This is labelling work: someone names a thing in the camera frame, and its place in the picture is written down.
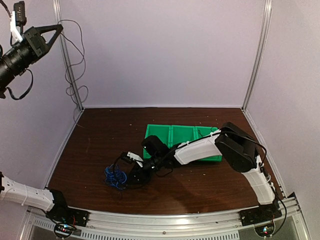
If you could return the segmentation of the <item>green bin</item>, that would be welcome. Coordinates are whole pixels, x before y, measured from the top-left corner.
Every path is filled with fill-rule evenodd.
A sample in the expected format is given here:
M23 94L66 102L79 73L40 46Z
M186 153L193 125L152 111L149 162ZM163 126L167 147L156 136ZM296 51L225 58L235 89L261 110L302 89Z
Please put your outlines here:
M215 126L195 126L195 139L201 139L203 137L208 136L204 140L210 143L211 145L215 145L215 138L217 135L211 137L211 133L215 133L219 131L219 129ZM206 163L220 163L222 161L222 155L220 153L216 155L210 155L208 157L202 158L198 160L199 162L206 162Z
M168 148L173 146L171 125L148 124L145 132L145 139L152 135L157 136L168 146Z
M169 148L172 148L177 144L194 141L198 137L195 126L171 125L169 132L170 132L170 137L168 142Z

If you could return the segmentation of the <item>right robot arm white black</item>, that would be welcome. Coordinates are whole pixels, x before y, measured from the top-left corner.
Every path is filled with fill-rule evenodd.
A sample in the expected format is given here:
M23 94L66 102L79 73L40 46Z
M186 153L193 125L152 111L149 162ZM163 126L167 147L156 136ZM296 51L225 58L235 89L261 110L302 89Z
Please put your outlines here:
M271 216L281 214L271 175L265 169L265 159L257 149L259 143L232 122L224 123L208 135L172 147L168 147L156 135L146 137L141 145L150 159L144 160L130 151L120 156L127 163L135 164L129 174L133 184L148 182L151 174L161 168L172 170L208 157L222 156L234 171L244 175L249 182L258 201L255 210L259 220L266 221Z

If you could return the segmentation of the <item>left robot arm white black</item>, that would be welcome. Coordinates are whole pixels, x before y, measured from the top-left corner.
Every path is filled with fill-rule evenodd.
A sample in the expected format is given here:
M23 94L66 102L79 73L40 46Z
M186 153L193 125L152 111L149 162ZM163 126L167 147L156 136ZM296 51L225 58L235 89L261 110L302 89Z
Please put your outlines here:
M12 45L7 53L0 57L1 99L6 98L6 91L15 101L26 97L31 91L33 80L20 97L14 96L9 84L15 77L28 71L30 65L39 61L51 50L62 30L61 24L31 27L21 35L21 38ZM0 174L0 199L38 208L52 220L67 222L72 218L72 211L61 191L34 188L15 182L2 173Z

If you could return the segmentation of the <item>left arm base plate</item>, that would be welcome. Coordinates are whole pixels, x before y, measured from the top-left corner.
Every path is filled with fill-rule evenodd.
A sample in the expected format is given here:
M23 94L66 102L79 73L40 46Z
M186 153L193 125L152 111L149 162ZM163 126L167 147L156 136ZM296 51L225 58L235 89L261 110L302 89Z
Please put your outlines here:
M89 219L89 212L86 210L62 206L54 206L46 214L54 221L80 227L86 227Z

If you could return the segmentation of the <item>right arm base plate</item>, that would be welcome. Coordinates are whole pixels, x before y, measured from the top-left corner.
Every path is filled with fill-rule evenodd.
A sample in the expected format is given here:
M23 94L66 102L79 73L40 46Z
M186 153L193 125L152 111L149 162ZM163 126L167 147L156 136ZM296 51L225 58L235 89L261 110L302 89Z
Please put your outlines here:
M242 226L249 226L268 222L274 218L280 218L282 211L274 205L259 205L255 208L241 210L239 216Z

